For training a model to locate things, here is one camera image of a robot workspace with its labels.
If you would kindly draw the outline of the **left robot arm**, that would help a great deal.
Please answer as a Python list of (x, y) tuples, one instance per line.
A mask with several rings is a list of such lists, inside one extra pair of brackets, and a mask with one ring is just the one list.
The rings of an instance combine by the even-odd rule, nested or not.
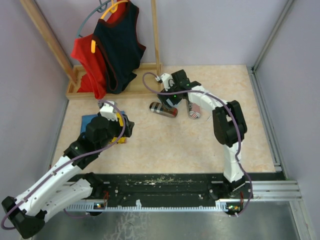
[[(2, 201), (5, 216), (1, 228), (17, 230), (23, 239), (29, 239), (69, 205), (87, 197), (101, 197), (103, 181), (92, 172), (68, 187), (62, 186), (96, 160), (102, 151), (114, 145), (117, 139), (131, 137), (134, 125), (125, 114), (119, 115), (115, 121), (101, 115), (94, 117), (58, 162), (33, 186), (17, 197), (7, 196)], [(6, 220), (12, 223), (11, 227), (5, 226)]]

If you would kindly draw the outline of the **navy tank top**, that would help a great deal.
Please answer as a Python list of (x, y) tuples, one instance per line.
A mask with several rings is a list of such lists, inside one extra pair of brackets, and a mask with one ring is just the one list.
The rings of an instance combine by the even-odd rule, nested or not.
[(146, 47), (138, 41), (137, 20), (139, 8), (130, 1), (124, 13), (113, 23), (98, 20), (92, 39), (105, 62), (106, 92), (120, 94), (137, 77)]

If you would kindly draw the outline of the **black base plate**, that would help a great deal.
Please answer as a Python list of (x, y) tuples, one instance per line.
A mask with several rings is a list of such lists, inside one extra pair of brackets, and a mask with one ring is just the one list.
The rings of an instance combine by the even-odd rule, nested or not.
[(221, 173), (96, 174), (82, 177), (93, 184), (90, 199), (101, 199), (111, 207), (133, 207), (140, 201), (147, 208), (214, 207), (218, 200), (245, 201), (253, 187), (245, 184), (229, 191)]

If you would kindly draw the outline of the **blue yellow cartoon pouch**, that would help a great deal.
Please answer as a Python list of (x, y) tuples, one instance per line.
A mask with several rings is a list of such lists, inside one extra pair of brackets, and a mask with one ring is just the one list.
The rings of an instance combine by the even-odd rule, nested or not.
[[(86, 126), (91, 122), (91, 120), (95, 117), (97, 117), (98, 114), (90, 114), (90, 115), (83, 115), (81, 117), (81, 127), (80, 127), (80, 133), (84, 133), (86, 131)], [(127, 142), (126, 137), (121, 137), (118, 141), (117, 144), (125, 144)]]

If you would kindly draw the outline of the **flag newsprint glasses case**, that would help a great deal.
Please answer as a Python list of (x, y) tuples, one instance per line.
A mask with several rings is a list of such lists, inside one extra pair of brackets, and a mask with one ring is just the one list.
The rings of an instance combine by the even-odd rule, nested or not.
[(186, 106), (187, 106), (187, 113), (188, 116), (193, 119), (193, 120), (197, 120), (201, 117), (202, 113), (201, 113), (201, 108), (199, 105), (192, 103), (190, 101), (186, 101)]

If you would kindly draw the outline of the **plaid glasses case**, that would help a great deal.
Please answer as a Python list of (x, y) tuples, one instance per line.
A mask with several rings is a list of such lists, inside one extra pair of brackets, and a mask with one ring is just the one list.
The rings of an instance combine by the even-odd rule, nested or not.
[(162, 103), (160, 102), (152, 102), (149, 105), (149, 110), (152, 113), (168, 117), (168, 118), (175, 118), (178, 115), (178, 109), (173, 108), (166, 108)]

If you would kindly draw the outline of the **red tank top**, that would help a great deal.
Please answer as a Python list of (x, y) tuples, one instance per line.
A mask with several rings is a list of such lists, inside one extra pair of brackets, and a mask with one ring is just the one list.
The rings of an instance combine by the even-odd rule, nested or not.
[[(114, 23), (124, 13), (125, 3), (120, 3), (120, 9), (114, 13), (118, 17), (115, 18), (111, 15), (112, 21), (106, 20), (107, 23)], [(86, 74), (81, 80), (80, 91), (93, 92), (96, 99), (102, 99), (108, 94), (106, 64), (101, 51), (93, 40), (93, 33), (75, 39), (71, 57), (78, 60), (86, 70)]]

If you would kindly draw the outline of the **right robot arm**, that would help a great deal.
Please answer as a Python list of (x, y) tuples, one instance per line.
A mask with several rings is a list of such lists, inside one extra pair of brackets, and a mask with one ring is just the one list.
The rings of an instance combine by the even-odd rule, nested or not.
[(242, 141), (248, 130), (240, 103), (222, 100), (199, 82), (191, 82), (183, 69), (172, 74), (164, 73), (155, 79), (163, 84), (157, 96), (164, 106), (176, 107), (185, 99), (212, 113), (213, 133), (224, 149), (223, 192), (227, 197), (235, 198), (245, 184), (245, 174), (240, 164)]

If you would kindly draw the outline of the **aluminium rail frame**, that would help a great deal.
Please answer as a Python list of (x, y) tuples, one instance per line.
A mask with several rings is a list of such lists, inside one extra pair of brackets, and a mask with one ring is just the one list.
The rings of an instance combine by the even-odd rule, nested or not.
[(103, 213), (120, 213), (120, 212), (173, 212), (173, 213), (200, 213), (200, 212), (218, 212), (222, 213), (225, 218), (235, 218), (241, 210), (245, 208), (246, 202), (254, 204), (254, 215), (271, 216), (271, 208), (269, 203), (288, 203), (292, 214), (292, 219), (289, 225), (293, 227), (293, 233), (298, 235), (301, 240), (312, 240), (314, 232), (310, 227), (309, 218), (306, 214), (303, 198), (295, 180), (290, 180), (285, 171), (283, 157), (278, 146), (278, 140), (273, 128), (273, 124), (269, 117), (266, 107), (264, 95), (261, 91), (259, 79), (257, 77), (258, 69), (265, 58), (265, 55), (270, 50), (277, 33), (283, 26), (285, 20), (293, 9), (295, 2), (289, 0), (286, 2), (275, 27), (272, 30), (257, 62), (248, 68), (248, 74), (253, 88), (255, 100), (257, 102), (259, 113), (262, 117), (262, 124), (267, 136), (268, 144), (271, 150), (273, 164), (276, 168), (275, 172), (251, 172), (248, 182), (252, 185), (251, 199), (244, 201), (222, 199), (215, 203), (215, 206), (200, 206), (200, 207), (143, 207), (139, 200), (135, 206), (129, 207), (108, 207), (107, 202), (102, 199), (91, 199), (90, 196), (81, 199), (64, 209), (64, 212), (72, 218), (96, 217)]

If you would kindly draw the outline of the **wooden clothes rack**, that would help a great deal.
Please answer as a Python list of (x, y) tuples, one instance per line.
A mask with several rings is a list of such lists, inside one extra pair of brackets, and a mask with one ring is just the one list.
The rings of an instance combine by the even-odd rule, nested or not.
[[(63, 50), (59, 40), (56, 38), (38, 4), (34, 0), (22, 0), (20, 3), (69, 79), (65, 92), (65, 96), (68, 98), (68, 100), (94, 99), (95, 96), (91, 92), (78, 92), (78, 89), (81, 85), (81, 77), (86, 73), (86, 71), (82, 65), (71, 64), (66, 52)], [(160, 48), (157, 10), (156, 2), (154, 0), (151, 1), (151, 14), (155, 62), (141, 63), (140, 67), (135, 71), (137, 77), (131, 83), (129, 83), (124, 92), (120, 94), (108, 93), (104, 97), (105, 99), (151, 98), (154, 94), (145, 87), (143, 80), (145, 80), (148, 86), (153, 90), (161, 90), (162, 85), (157, 83), (152, 75), (146, 74), (147, 72), (152, 72), (156, 75), (160, 75), (162, 71), (162, 63), (159, 58)]]

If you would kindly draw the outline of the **grey blue hanger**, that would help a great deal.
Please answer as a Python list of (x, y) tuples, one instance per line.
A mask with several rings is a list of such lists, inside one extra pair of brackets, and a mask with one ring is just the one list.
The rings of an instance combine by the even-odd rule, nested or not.
[(107, 10), (107, 6), (108, 3), (110, 3), (111, 0), (106, 0), (104, 2), (102, 2), (101, 0), (99, 1), (99, 6), (96, 7), (84, 20), (83, 22), (80, 24), (77, 32), (76, 32), (76, 36), (75, 38), (82, 38), (83, 36), (81, 35), (82, 29), (85, 26), (85, 24), (87, 23), (87, 21), (97, 12), (97, 13), (104, 13)]

